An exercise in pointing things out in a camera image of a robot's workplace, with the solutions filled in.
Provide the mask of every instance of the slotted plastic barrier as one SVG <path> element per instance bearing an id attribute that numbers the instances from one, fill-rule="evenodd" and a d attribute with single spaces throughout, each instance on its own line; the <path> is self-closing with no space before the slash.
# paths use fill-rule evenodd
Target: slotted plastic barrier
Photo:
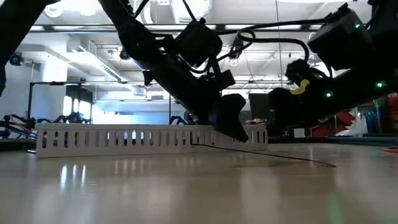
<path id="1" fill-rule="evenodd" d="M 239 142 L 211 126 L 136 124 L 38 124 L 38 157 L 117 156 L 267 149 L 264 125 L 244 126 L 249 140 Z"/>

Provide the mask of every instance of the black cable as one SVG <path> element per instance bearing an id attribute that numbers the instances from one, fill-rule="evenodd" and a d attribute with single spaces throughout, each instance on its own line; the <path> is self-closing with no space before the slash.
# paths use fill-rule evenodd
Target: black cable
<path id="1" fill-rule="evenodd" d="M 369 28 L 369 27 L 371 27 L 371 26 L 373 25 L 373 22 L 374 22 L 375 18 L 379 15 L 379 11 L 381 11 L 381 10 L 380 10 L 380 6 L 378 6 L 378 7 L 374 10 L 373 16 L 372 16 L 371 19 L 365 24 L 365 28 Z"/>
<path id="2" fill-rule="evenodd" d="M 321 162 L 321 161 L 315 161 L 315 160 L 307 159 L 307 158 L 280 156 L 280 155 L 261 153 L 261 152 L 253 152 L 253 151 L 246 151 L 246 150 L 240 150 L 240 149 L 229 149 L 229 148 L 225 148 L 225 147 L 210 146 L 210 145 L 206 145 L 206 144 L 191 144 L 191 145 L 192 146 L 206 146 L 206 147 L 212 147 L 212 148 L 215 148 L 215 149 L 224 149 L 224 150 L 233 151 L 233 152 L 245 152 L 245 153 L 250 153 L 250 154 L 263 155 L 263 156 L 272 156 L 272 157 L 278 157 L 278 158 L 284 158 L 284 159 L 294 159 L 294 160 L 300 160 L 300 161 L 316 162 L 316 163 L 319 163 L 319 164 L 322 164 L 322 165 L 328 166 L 328 167 L 333 167 L 333 168 L 337 167 L 336 165 L 333 165 L 333 164 L 329 164 L 329 163 Z"/>
<path id="3" fill-rule="evenodd" d="M 237 35 L 241 40 L 248 41 L 248 42 L 254 42 L 254 43 L 281 43 L 281 42 L 283 42 L 283 43 L 299 44 L 304 49 L 304 52 L 305 52 L 304 60 L 307 62 L 310 57 L 310 51 L 309 51 L 307 45 L 304 42 L 302 42 L 301 40 L 292 39 L 292 38 L 260 38 L 260 39 L 256 39 L 256 38 L 245 37 L 242 35 L 242 33 L 247 32 L 249 30 L 267 28 L 267 27 L 275 27 L 275 26 L 319 24 L 319 23 L 324 23 L 327 20 L 328 20 L 327 18 L 325 18 L 325 19 L 307 19 L 307 20 L 301 20 L 301 21 L 285 21 L 285 22 L 273 22 L 273 23 L 268 23 L 268 24 L 258 24 L 258 25 L 254 25 L 254 26 L 245 27 L 245 28 L 239 30 Z"/>
<path id="4" fill-rule="evenodd" d="M 252 35 L 252 38 L 254 38 L 254 39 L 256 38 L 256 34 L 253 32 L 253 30 L 248 30 L 248 31 L 245 31 L 245 32 L 247 32 L 248 34 L 251 34 L 251 35 Z M 217 61 L 221 61 L 221 60 L 223 60 L 224 58 L 230 57 L 230 56 L 232 56 L 232 55 L 234 55 L 234 54 L 236 54 L 236 53 L 238 53 L 238 52 L 242 52 L 243 50 L 245 50 L 245 49 L 247 49 L 248 47 L 250 47 L 250 45 L 252 45 L 252 44 L 253 44 L 253 42 L 249 42 L 249 43 L 247 43 L 246 45 L 244 45 L 243 47 L 241 47 L 240 49 L 233 50 L 233 51 L 229 52 L 228 54 L 225 54 L 225 55 L 219 57 L 219 58 L 217 59 Z"/>
<path id="5" fill-rule="evenodd" d="M 129 5 L 126 5 L 126 3 L 128 3 L 128 2 L 123 2 L 123 0 L 119 0 L 119 3 L 122 5 L 123 9 L 127 12 L 127 14 L 134 17 L 132 8 Z"/>
<path id="6" fill-rule="evenodd" d="M 37 139 L 37 136 L 32 136 L 32 135 L 30 135 L 30 134 L 26 134 L 26 133 L 23 133 L 23 132 L 21 132 L 21 131 L 10 130 L 10 132 L 11 132 L 11 133 L 16 133 L 16 134 L 19 134 L 19 135 L 23 135 L 23 136 L 26 136 L 26 137 L 28 137 L 28 138 Z"/>
<path id="7" fill-rule="evenodd" d="M 138 6 L 137 10 L 134 13 L 134 18 L 137 18 L 137 16 L 141 13 L 141 11 L 144 9 L 145 5 L 149 2 L 149 0 L 143 0 L 141 4 Z"/>
<path id="8" fill-rule="evenodd" d="M 188 5 L 188 3 L 186 2 L 186 0 L 182 0 L 182 2 L 184 3 L 184 6 L 185 6 L 185 8 L 187 9 L 187 11 L 188 11 L 189 16 L 191 17 L 191 19 L 192 19 L 193 21 L 197 21 L 195 15 L 193 15 L 191 9 L 189 8 L 189 5 Z"/>
<path id="9" fill-rule="evenodd" d="M 216 34 L 217 34 L 217 35 L 228 35 L 228 34 L 235 34 L 236 32 L 237 32 L 237 30 L 227 30 L 227 32 L 224 32 L 224 31 L 222 31 L 222 32 L 216 32 Z M 253 38 L 256 38 L 256 34 L 255 34 L 252 30 L 248 30 L 248 31 L 245 31 L 245 32 L 248 33 L 248 34 L 251 34 Z M 227 53 L 227 54 L 224 54 L 223 56 L 217 58 L 217 62 L 220 62 L 220 61 L 222 61 L 223 59 L 225 59 L 225 58 L 227 58 L 227 57 L 229 57 L 229 56 L 231 56 L 231 55 L 234 55 L 234 54 L 236 54 L 236 53 L 238 53 L 238 52 L 242 52 L 243 50 L 247 49 L 247 48 L 250 47 L 251 45 L 252 45 L 252 42 L 249 42 L 249 43 L 245 44 L 243 47 L 241 47 L 240 49 L 236 49 L 236 50 L 233 50 L 233 51 L 231 51 L 231 52 L 229 52 L 229 53 Z M 196 69 L 192 68 L 191 66 L 189 66 L 187 63 L 185 63 L 185 64 L 187 65 L 188 69 L 189 69 L 191 72 L 196 73 L 196 74 L 205 73 L 205 72 L 207 72 L 207 71 L 211 68 L 211 66 L 212 66 L 212 64 L 208 62 L 207 65 L 206 65 L 206 67 L 205 67 L 203 70 L 196 70 Z"/>

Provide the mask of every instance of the cable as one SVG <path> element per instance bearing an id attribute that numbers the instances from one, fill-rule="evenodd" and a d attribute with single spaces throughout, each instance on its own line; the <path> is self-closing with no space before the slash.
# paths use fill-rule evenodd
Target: cable
<path id="1" fill-rule="evenodd" d="M 191 19 L 192 19 L 193 21 L 197 21 L 195 15 L 193 15 L 191 9 L 189 8 L 189 5 L 188 5 L 188 3 L 186 2 L 186 0 L 182 0 L 182 2 L 184 3 L 185 8 L 187 8 L 187 11 L 188 11 L 189 16 L 191 17 Z"/>
<path id="2" fill-rule="evenodd" d="M 149 2 L 149 0 L 143 0 L 141 4 L 138 6 L 136 12 L 134 13 L 134 18 L 137 18 L 137 16 L 141 13 L 141 11 L 145 8 L 145 5 Z"/>
<path id="3" fill-rule="evenodd" d="M 275 0 L 275 8 L 276 8 L 276 20 L 279 22 L 279 8 L 278 8 L 278 0 Z M 278 38 L 280 38 L 280 26 L 278 26 Z M 280 42 L 278 43 L 278 51 L 279 51 L 279 68 L 280 68 L 280 87 L 284 87 L 283 81 L 282 81 L 282 76 L 283 76 L 283 68 L 282 68 L 282 47 Z"/>
<path id="4" fill-rule="evenodd" d="M 217 34 L 217 35 L 227 35 L 227 34 L 235 34 L 235 33 L 237 32 L 237 30 L 227 30 L 227 31 L 228 31 L 228 32 L 224 32 L 224 31 L 222 31 L 222 32 L 216 32 L 216 34 Z M 256 38 L 256 34 L 255 34 L 252 30 L 248 30 L 248 31 L 245 31 L 245 32 L 248 33 L 248 34 L 251 34 L 253 38 Z M 222 61 L 223 59 L 226 59 L 227 57 L 229 57 L 229 56 L 231 56 L 231 55 L 234 55 L 234 54 L 236 54 L 236 53 L 238 53 L 238 52 L 242 52 L 243 50 L 245 50 L 245 49 L 247 49 L 248 47 L 250 47 L 250 45 L 252 45 L 252 42 L 249 42 L 248 44 L 245 44 L 245 45 L 244 45 L 243 47 L 241 47 L 240 49 L 236 49 L 236 50 L 233 50 L 233 51 L 231 51 L 231 52 L 229 52 L 229 53 L 227 53 L 227 54 L 224 54 L 223 56 L 217 58 L 217 62 L 220 62 L 220 61 Z M 196 70 L 196 69 L 192 68 L 191 66 L 189 66 L 182 58 L 180 58 L 180 59 L 181 59 L 181 61 L 182 61 L 183 63 L 185 63 L 185 64 L 187 65 L 188 69 L 189 69 L 191 72 L 196 73 L 196 74 L 205 73 L 205 72 L 207 72 L 207 71 L 211 68 L 211 66 L 212 66 L 211 63 L 207 63 L 206 67 L 205 67 L 203 70 Z"/>
<path id="5" fill-rule="evenodd" d="M 122 5 L 123 9 L 129 14 L 130 16 L 134 17 L 134 12 L 132 11 L 132 7 L 129 4 L 129 2 L 123 2 L 123 0 L 119 0 L 119 3 Z"/>
<path id="6" fill-rule="evenodd" d="M 36 139 L 0 139 L 0 142 L 8 143 L 36 143 Z"/>
<path id="7" fill-rule="evenodd" d="M 245 32 L 248 33 L 248 34 L 251 34 L 251 35 L 252 35 L 252 38 L 256 38 L 256 34 L 253 32 L 253 30 L 248 30 L 248 31 L 245 31 Z M 223 59 L 225 59 L 225 58 L 227 58 L 227 57 L 229 57 L 229 56 L 232 56 L 232 55 L 234 55 L 234 54 L 236 54 L 236 53 L 238 53 L 238 52 L 242 52 L 243 50 L 245 50 L 245 49 L 247 49 L 248 47 L 250 47 L 250 45 L 252 45 L 252 44 L 253 44 L 253 42 L 249 42 L 248 44 L 244 45 L 244 46 L 241 47 L 240 49 L 233 50 L 233 51 L 231 51 L 230 53 L 225 54 L 225 55 L 219 57 L 219 58 L 217 59 L 217 61 L 221 61 L 221 60 L 223 60 Z"/>
<path id="8" fill-rule="evenodd" d="M 20 128 L 22 128 L 24 131 L 26 131 L 28 134 L 34 134 L 37 135 L 36 133 L 33 133 L 31 130 L 23 127 L 23 125 L 19 124 L 17 121 L 14 120 L 12 116 L 10 116 L 11 121 L 13 121 L 16 125 L 18 125 Z"/>
<path id="9" fill-rule="evenodd" d="M 215 148 L 215 149 L 223 149 L 223 150 L 233 151 L 233 152 L 245 152 L 245 153 L 250 153 L 250 154 L 262 155 L 262 156 L 272 156 L 272 157 L 278 157 L 278 158 L 284 158 L 284 159 L 294 159 L 294 160 L 299 160 L 299 161 L 316 162 L 318 164 L 322 164 L 322 165 L 328 166 L 328 167 L 333 167 L 333 168 L 337 167 L 336 165 L 333 165 L 333 164 L 329 164 L 329 163 L 321 162 L 321 161 L 315 161 L 315 160 L 307 159 L 307 158 L 280 156 L 280 155 L 274 155 L 274 154 L 268 154 L 268 153 L 245 151 L 245 150 L 240 150 L 240 149 L 229 149 L 229 148 L 225 148 L 225 147 L 210 146 L 210 145 L 206 145 L 206 144 L 191 144 L 191 145 L 192 146 L 206 146 L 206 147 L 212 147 L 212 148 Z"/>
<path id="10" fill-rule="evenodd" d="M 261 39 L 256 39 L 256 38 L 250 38 L 250 37 L 245 37 L 242 35 L 243 32 L 247 32 L 249 30 L 255 30 L 255 29 L 260 29 L 260 28 L 267 28 L 267 27 L 275 27 L 275 26 L 288 26 L 288 25 L 306 25 L 306 24 L 319 24 L 319 23 L 324 23 L 328 20 L 328 18 L 325 19 L 307 19 L 307 20 L 301 20 L 301 21 L 285 21 L 285 22 L 273 22 L 273 23 L 268 23 L 268 24 L 258 24 L 254 26 L 249 26 L 245 27 L 241 30 L 238 31 L 238 37 L 241 40 L 248 41 L 248 42 L 254 42 L 254 43 L 292 43 L 292 44 L 298 44 L 303 47 L 304 52 L 305 52 L 305 61 L 308 61 L 308 58 L 310 57 L 310 51 L 307 47 L 307 45 L 302 42 L 301 40 L 297 39 L 292 39 L 292 38 L 261 38 Z"/>
<path id="11" fill-rule="evenodd" d="M 375 18 L 379 15 L 380 12 L 380 6 L 377 6 L 377 8 L 374 10 L 373 16 L 371 17 L 371 19 L 365 24 L 365 28 L 369 28 L 373 25 L 373 22 L 375 20 Z"/>
<path id="12" fill-rule="evenodd" d="M 257 86 L 257 88 L 258 88 L 259 90 L 261 90 L 261 91 L 263 91 L 263 92 L 266 92 L 265 90 L 263 90 L 262 88 L 260 88 L 259 85 L 258 85 L 258 84 L 256 83 L 256 81 L 254 80 L 254 75 L 253 75 L 253 73 L 251 72 L 251 69 L 250 69 L 250 66 L 249 66 L 249 60 L 248 60 L 248 56 L 246 55 L 246 52 L 244 52 L 244 58 L 246 59 L 246 63 L 247 63 L 247 65 L 248 65 L 249 73 L 250 73 L 251 79 L 253 80 L 253 83 L 256 84 L 256 86 Z"/>
<path id="13" fill-rule="evenodd" d="M 11 130 L 10 131 L 11 133 L 16 133 L 16 134 L 19 134 L 20 136 L 27 136 L 27 137 L 30 137 L 30 138 L 34 138 L 34 139 L 37 139 L 37 136 L 32 136 L 32 135 L 30 135 L 30 134 L 26 134 L 26 133 L 23 133 L 23 132 L 20 132 L 20 131 L 15 131 L 15 130 Z"/>

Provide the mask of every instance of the ceiling light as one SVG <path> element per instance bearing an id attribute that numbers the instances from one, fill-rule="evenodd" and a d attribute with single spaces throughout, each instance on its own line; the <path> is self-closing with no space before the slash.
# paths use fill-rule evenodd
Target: ceiling light
<path id="1" fill-rule="evenodd" d="M 321 29 L 321 27 L 322 25 L 310 25 L 310 29 L 315 29 L 315 30 Z"/>
<path id="2" fill-rule="evenodd" d="M 93 16 L 98 10 L 102 10 L 101 4 L 97 0 L 61 0 L 55 4 L 48 5 L 44 13 L 49 17 L 58 17 L 64 12 L 80 11 L 83 16 Z"/>
<path id="3" fill-rule="evenodd" d="M 243 29 L 243 28 L 246 28 L 249 26 L 253 26 L 253 25 L 250 25 L 250 24 L 225 25 L 225 29 L 235 30 L 235 29 Z M 287 25 L 287 26 L 280 26 L 279 28 L 277 26 L 274 26 L 274 27 L 259 28 L 256 30 L 278 30 L 278 29 L 280 29 L 280 30 L 289 30 L 289 29 L 298 30 L 300 28 L 301 28 L 301 25 Z"/>
<path id="4" fill-rule="evenodd" d="M 239 63 L 239 60 L 237 58 L 230 58 L 229 59 L 229 64 L 232 66 L 237 66 Z"/>
<path id="5" fill-rule="evenodd" d="M 289 3 L 329 3 L 329 2 L 347 2 L 349 0 L 277 0 L 279 2 Z"/>
<path id="6" fill-rule="evenodd" d="M 171 3 L 174 18 L 177 23 L 191 21 L 191 17 L 181 0 L 173 0 Z M 211 9 L 211 0 L 187 0 L 187 4 L 197 19 L 201 17 L 206 19 L 206 17 L 209 15 Z"/>
<path id="7" fill-rule="evenodd" d="M 184 30 L 187 25 L 146 25 L 149 30 Z"/>
<path id="8" fill-rule="evenodd" d="M 42 26 L 32 26 L 30 28 L 30 31 L 39 31 L 39 30 L 44 30 L 44 27 L 42 27 Z"/>

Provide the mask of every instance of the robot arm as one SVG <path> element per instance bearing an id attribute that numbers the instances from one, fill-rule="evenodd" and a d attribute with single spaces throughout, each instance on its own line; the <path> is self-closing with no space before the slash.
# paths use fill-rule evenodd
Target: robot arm
<path id="1" fill-rule="evenodd" d="M 220 71 L 217 61 L 223 57 L 216 58 L 222 47 L 218 35 L 233 34 L 236 30 L 215 33 L 207 28 L 204 19 L 197 21 L 192 16 L 193 20 L 187 28 L 173 39 L 171 35 L 149 32 L 135 19 L 127 0 L 99 2 L 113 21 L 126 54 L 143 69 L 146 85 L 156 80 L 189 112 L 198 117 L 198 124 L 210 124 L 228 136 L 240 141 L 248 140 L 238 119 L 238 113 L 246 102 L 238 94 L 221 96 L 220 91 L 235 82 L 229 70 Z M 311 126 L 319 119 L 340 110 L 397 90 L 396 63 L 387 58 L 385 53 L 398 49 L 398 2 L 369 2 L 374 4 L 373 21 L 369 30 L 346 6 L 322 20 L 300 21 L 301 24 L 326 21 L 308 45 L 328 66 L 335 69 L 350 68 L 336 78 L 328 78 L 308 66 L 308 48 L 301 41 L 256 39 L 252 31 L 261 27 L 296 24 L 294 22 L 256 25 L 239 30 L 238 37 L 249 43 L 229 55 L 244 50 L 252 42 L 293 42 L 303 46 L 306 51 L 305 60 L 289 65 L 286 74 L 298 85 L 306 80 L 305 90 L 292 93 L 278 88 L 270 93 L 277 127 Z M 0 36 L 0 94 L 6 83 L 3 69 L 6 62 L 45 6 L 51 3 L 51 0 L 5 0 L 0 7 L 0 28 L 7 30 L 7 35 Z M 252 34 L 253 38 L 241 35 L 243 32 Z M 199 72 L 192 68 L 199 67 L 206 60 L 209 62 L 204 71 Z M 191 72 L 207 74 L 196 78 Z M 358 82 L 359 87 L 354 89 L 353 86 Z"/>
<path id="2" fill-rule="evenodd" d="M 325 77 L 303 60 L 287 66 L 290 81 L 298 86 L 303 80 L 309 84 L 300 94 L 282 88 L 269 93 L 274 126 L 312 127 L 341 110 L 398 90 L 398 61 L 391 57 L 398 49 L 398 1 L 370 3 L 373 14 L 369 23 L 363 24 L 344 4 L 308 41 L 312 52 L 328 67 L 349 70 L 337 77 Z"/>
<path id="3" fill-rule="evenodd" d="M 48 1 L 6 0 L 0 7 L 0 21 L 3 21 L 0 28 L 9 30 L 7 36 L 0 37 L 2 68 L 45 6 L 52 3 Z M 204 19 L 197 21 L 193 17 L 187 28 L 174 40 L 171 35 L 149 32 L 135 19 L 127 0 L 99 2 L 113 21 L 126 53 L 143 69 L 146 85 L 156 80 L 198 117 L 198 124 L 210 124 L 228 136 L 240 141 L 248 140 L 238 119 L 246 101 L 239 94 L 221 96 L 220 91 L 234 85 L 235 80 L 229 70 L 220 71 L 216 56 L 221 52 L 222 41 L 207 28 Z M 199 67 L 206 60 L 211 62 L 206 67 L 207 74 L 196 78 L 191 73 L 195 71 L 192 67 Z M 6 76 L 3 72 L 0 74 L 0 92 L 5 84 Z"/>

